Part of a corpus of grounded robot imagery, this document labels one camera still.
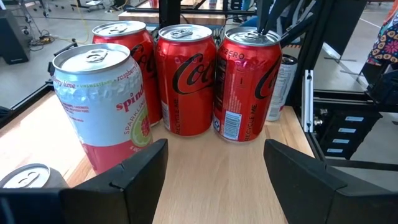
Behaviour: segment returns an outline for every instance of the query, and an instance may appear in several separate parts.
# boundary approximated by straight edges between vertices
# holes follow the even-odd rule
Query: can rim
[[[117,24],[128,24],[128,25],[136,25],[136,24],[142,24],[144,25],[144,28],[141,29],[137,29],[137,30],[132,30],[129,32],[125,32],[125,33],[121,33],[121,34],[109,34],[109,35],[102,35],[100,33],[98,33],[99,31],[101,31],[101,28],[105,28],[111,25],[117,25]],[[94,35],[97,35],[99,37],[122,37],[125,35],[130,35],[130,34],[136,34],[138,32],[141,32],[143,30],[145,30],[147,28],[147,24],[145,22],[141,22],[141,21],[116,21],[116,22],[109,22],[109,23],[105,23],[105,24],[101,24],[99,26],[94,27],[94,29],[92,30],[92,33]]]
[[[199,28],[201,28],[201,29],[205,28],[205,29],[207,29],[208,31],[210,31],[210,34],[209,34],[209,35],[206,35],[206,36],[204,36],[204,37],[195,39],[195,40],[170,39],[170,38],[167,38],[167,37],[164,36],[165,30],[167,30],[167,29],[172,29],[172,28],[178,27],[178,26],[186,26],[186,25],[190,25],[190,26],[192,26],[192,27],[199,27]],[[171,25],[171,26],[163,27],[163,28],[161,28],[161,29],[158,31],[158,34],[159,34],[159,37],[160,37],[160,38],[162,38],[162,39],[164,39],[164,40],[172,41],[172,42],[177,42],[177,43],[189,43],[189,42],[197,42],[197,41],[205,40],[205,39],[211,37],[212,33],[213,33],[213,31],[211,31],[211,29],[210,29],[209,27],[205,27],[205,26],[201,26],[201,25],[196,25],[196,24],[177,24],[177,25]]]
[[[13,177],[15,177],[17,174],[21,173],[22,171],[31,168],[31,167],[41,167],[44,169],[47,169],[49,172],[49,177],[47,178],[47,180],[45,181],[44,185],[46,185],[46,183],[49,181],[50,179],[50,175],[51,175],[51,169],[49,166],[46,166],[44,164],[39,164],[39,163],[34,163],[34,164],[27,164],[21,167],[18,167],[16,169],[14,169],[13,171],[11,171],[9,174],[7,174],[3,179],[0,180],[0,188],[3,188]]]
[[[104,49],[106,50],[119,50],[122,51],[126,54],[125,58],[119,62],[116,62],[113,65],[110,65],[108,67],[104,68],[97,68],[93,70],[87,70],[87,71],[76,71],[76,70],[67,70],[61,68],[63,63],[65,63],[68,59],[70,59],[73,56],[76,56],[77,54],[83,54],[89,50],[94,50],[98,49],[99,46],[104,46]],[[82,45],[78,47],[74,47],[71,49],[68,49],[60,54],[58,54],[53,60],[52,64],[55,67],[56,70],[59,70],[61,72],[69,73],[69,74],[74,74],[74,75],[85,75],[85,74],[92,74],[92,73],[98,73],[98,72],[103,72],[107,71],[109,69],[112,69],[116,66],[118,66],[121,63],[124,63],[125,61],[129,60],[131,58],[130,56],[130,50],[121,44],[111,44],[111,43],[106,43],[106,44],[88,44],[88,45]]]
[[[232,41],[232,42],[234,42],[234,43],[241,44],[241,45],[245,45],[245,46],[251,46],[251,47],[268,47],[268,46],[277,45],[277,44],[279,44],[279,42],[280,42],[280,35],[277,34],[277,33],[274,32],[274,31],[272,31],[272,30],[268,31],[267,34],[273,35],[273,36],[277,39],[277,41],[272,42],[272,43],[266,43],[266,44],[242,43],[242,42],[239,42],[239,41],[237,41],[237,40],[234,40],[234,39],[229,38],[229,35],[227,35],[227,33],[228,33],[228,32],[231,32],[231,30],[234,30],[234,29],[242,29],[242,28],[243,28],[243,29],[247,29],[247,30],[251,30],[251,29],[256,30],[255,27],[235,27],[235,28],[226,30],[226,31],[224,32],[224,36],[225,36],[228,40],[230,40],[230,41]]]

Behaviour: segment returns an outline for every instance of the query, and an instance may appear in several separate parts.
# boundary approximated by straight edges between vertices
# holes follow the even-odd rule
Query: can
[[[93,29],[93,43],[114,43],[126,46],[139,64],[144,79],[144,92],[151,125],[162,119],[159,85],[154,58],[154,41],[146,24],[138,21],[119,21],[100,25]]]
[[[267,121],[277,121],[280,118],[280,112],[285,105],[287,95],[293,84],[297,61],[297,58],[283,54],[278,78],[276,79],[274,92],[272,93],[271,104],[267,113]]]
[[[28,164],[0,180],[0,188],[68,188],[68,184],[53,168],[44,164]]]
[[[194,136],[211,126],[216,45],[204,26],[181,24],[159,31],[155,52],[165,127]]]
[[[97,174],[152,142],[141,71],[127,47],[75,47],[53,64],[55,93]]]
[[[282,50],[275,32],[255,27],[225,32],[217,53],[213,126],[232,141],[255,139],[264,125]]]

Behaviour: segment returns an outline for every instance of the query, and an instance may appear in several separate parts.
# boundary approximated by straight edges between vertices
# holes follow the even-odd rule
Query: coca-cola logo
[[[173,89],[179,94],[190,94],[213,86],[214,78],[211,71],[214,70],[214,61],[210,61],[207,67],[202,64],[203,54],[198,53],[186,60],[174,73]]]
[[[256,89],[254,90],[254,95],[256,96],[257,99],[262,100],[262,99],[264,99],[264,98],[266,98],[266,97],[272,95],[272,92],[269,91],[269,89],[272,88],[272,86],[274,85],[274,83],[275,83],[275,81],[276,81],[276,78],[277,78],[277,76],[278,76],[278,75],[277,75],[277,72],[278,72],[278,69],[279,69],[279,66],[278,66],[278,65],[280,64],[280,60],[281,60],[281,57],[279,57],[279,58],[275,61],[275,63],[274,63],[274,64],[271,66],[271,68],[262,76],[262,78],[260,79],[259,83],[257,84]],[[272,77],[272,80],[270,80],[270,81],[268,82],[268,85],[266,86],[266,88],[264,88],[264,86],[265,86],[265,84],[266,84],[266,81],[267,81],[268,77],[269,77],[271,74],[274,74],[274,73],[276,73],[276,74],[274,75],[274,77]]]
[[[142,72],[147,72],[152,76],[155,76],[155,58],[153,50],[151,50],[150,55],[144,54],[144,46],[142,44],[136,45],[131,49],[130,54],[134,60],[138,63]]]

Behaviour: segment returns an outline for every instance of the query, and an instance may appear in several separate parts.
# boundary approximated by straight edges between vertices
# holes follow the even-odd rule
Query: can lid
[[[167,26],[159,31],[161,38],[175,42],[195,42],[212,35],[211,29],[193,24]]]
[[[138,33],[146,28],[146,24],[139,21],[117,21],[102,24],[93,29],[93,33],[102,37],[120,37]]]
[[[0,181],[2,188],[41,188],[50,178],[50,168],[44,164],[28,164],[9,173]]]
[[[235,43],[254,47],[270,46],[280,41],[280,36],[277,33],[269,31],[262,35],[257,32],[255,27],[232,28],[225,32],[225,36]]]
[[[109,69],[130,57],[130,50],[120,44],[88,44],[57,55],[53,64],[58,70],[84,74]]]

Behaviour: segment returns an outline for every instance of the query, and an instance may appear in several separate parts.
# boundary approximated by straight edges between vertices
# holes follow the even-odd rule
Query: pull tab
[[[106,57],[107,54],[108,54],[108,51],[105,49],[90,50],[86,53],[86,62],[102,61]]]
[[[113,26],[109,30],[109,34],[121,34],[124,31],[126,31],[127,26],[125,25],[118,25],[118,26]]]
[[[172,37],[176,38],[176,39],[181,38],[181,37],[186,37],[186,36],[192,35],[192,34],[193,34],[193,32],[191,29],[180,29],[180,30],[173,31],[171,33]]]
[[[262,35],[259,34],[257,31],[251,31],[251,32],[248,32],[247,34],[245,34],[244,36],[247,38],[250,38],[250,39],[258,39]]]
[[[39,173],[37,172],[30,172],[28,175],[24,178],[22,178],[18,183],[16,184],[16,188],[26,188],[29,186],[33,181],[35,181],[37,178],[39,178]]]

